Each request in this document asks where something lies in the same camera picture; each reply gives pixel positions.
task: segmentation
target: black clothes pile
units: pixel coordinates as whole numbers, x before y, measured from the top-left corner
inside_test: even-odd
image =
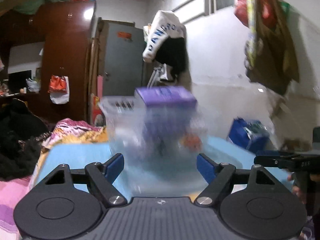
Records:
[[[41,141],[50,135],[47,126],[13,99],[0,110],[0,179],[22,178],[33,173]]]

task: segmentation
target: hand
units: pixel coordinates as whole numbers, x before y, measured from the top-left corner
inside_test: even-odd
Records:
[[[289,175],[287,180],[292,181],[293,180],[292,175]],[[307,203],[307,193],[303,192],[299,187],[293,186],[292,187],[292,194],[296,195],[300,199],[302,204]]]

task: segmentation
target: hanging clothes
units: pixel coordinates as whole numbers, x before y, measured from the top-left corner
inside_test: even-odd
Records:
[[[184,25],[172,11],[158,11],[150,28],[143,60],[151,63],[154,59],[172,67],[175,79],[186,69],[186,42]]]

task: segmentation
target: pink blanket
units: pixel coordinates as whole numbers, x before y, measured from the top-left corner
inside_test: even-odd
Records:
[[[13,209],[29,192],[31,176],[0,181],[0,240],[18,240],[18,229],[13,221]]]

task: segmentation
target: white wall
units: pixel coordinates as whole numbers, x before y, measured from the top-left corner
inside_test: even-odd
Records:
[[[171,10],[185,0],[150,0],[148,21],[159,9]],[[176,12],[185,21],[204,11],[196,0]],[[249,30],[234,16],[233,8],[201,17],[186,24],[187,50],[192,82],[202,85],[249,86],[245,77],[244,46]]]
[[[42,57],[39,55],[44,42],[15,46],[10,49],[8,74],[31,70],[32,77],[36,68],[41,67]]]
[[[150,0],[148,22],[152,22],[158,10],[171,10],[184,1]],[[314,98],[313,88],[317,84],[320,88],[320,0],[285,1],[295,7],[288,25],[300,64],[301,84],[294,89],[298,94]],[[177,16],[184,21],[203,11],[204,0],[197,0],[177,11]],[[192,92],[200,105],[221,114],[216,135],[225,137],[232,119],[237,116],[257,118],[273,126],[269,113],[272,110],[270,98],[273,101],[275,96],[265,91],[259,93],[257,88],[261,86],[250,84],[245,76],[244,46],[248,29],[234,16],[233,9],[225,8],[201,17],[187,23],[186,29]],[[281,110],[274,119],[273,143],[279,147],[285,137],[311,141],[312,128],[320,125],[319,109],[317,102],[291,95],[286,111]]]
[[[142,29],[146,24],[148,0],[97,0],[96,18],[135,22]]]
[[[148,22],[152,22],[159,9],[171,10],[184,1],[150,0]],[[296,14],[291,14],[289,18],[289,27],[296,43],[301,66],[301,84],[295,85],[294,90],[298,94],[314,98],[316,95],[313,88],[320,87],[320,54],[317,52],[320,42],[320,29],[317,30],[317,27],[320,28],[320,10],[317,5],[320,0],[285,1],[296,8],[294,9]],[[204,0],[196,0],[178,10],[176,14],[181,21],[185,21],[203,11]],[[190,22],[186,24],[186,29],[193,83],[252,87],[245,77],[244,68],[244,45],[249,31],[234,16],[232,7]],[[306,57],[311,70],[305,67]],[[310,85],[310,73],[314,86]]]
[[[288,18],[300,70],[294,93],[320,99],[320,0],[284,0],[293,8]]]

